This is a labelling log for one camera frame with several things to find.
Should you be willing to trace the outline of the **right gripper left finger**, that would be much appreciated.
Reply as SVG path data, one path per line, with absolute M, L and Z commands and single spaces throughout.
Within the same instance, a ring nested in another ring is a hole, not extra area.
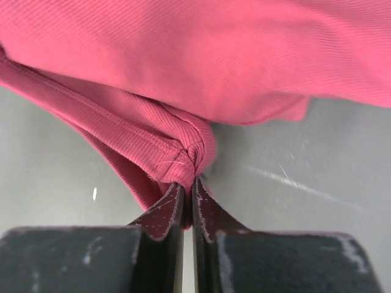
M 131 292 L 181 292 L 185 190 L 170 185 L 166 194 L 128 227 L 139 232 L 132 255 Z

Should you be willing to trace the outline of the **red tank top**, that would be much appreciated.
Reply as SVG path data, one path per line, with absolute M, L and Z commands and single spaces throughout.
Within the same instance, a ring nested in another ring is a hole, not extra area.
M 390 106 L 389 1 L 2 1 L 1 85 L 78 131 L 148 209 L 214 160 L 210 124 Z

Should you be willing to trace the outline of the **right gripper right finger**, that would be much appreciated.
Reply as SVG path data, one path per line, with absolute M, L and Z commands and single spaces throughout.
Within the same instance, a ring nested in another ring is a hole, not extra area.
M 251 229 L 237 221 L 213 199 L 201 177 L 196 177 L 193 182 L 191 202 L 195 288 L 197 292 L 221 292 L 216 233 L 220 230 L 250 232 Z

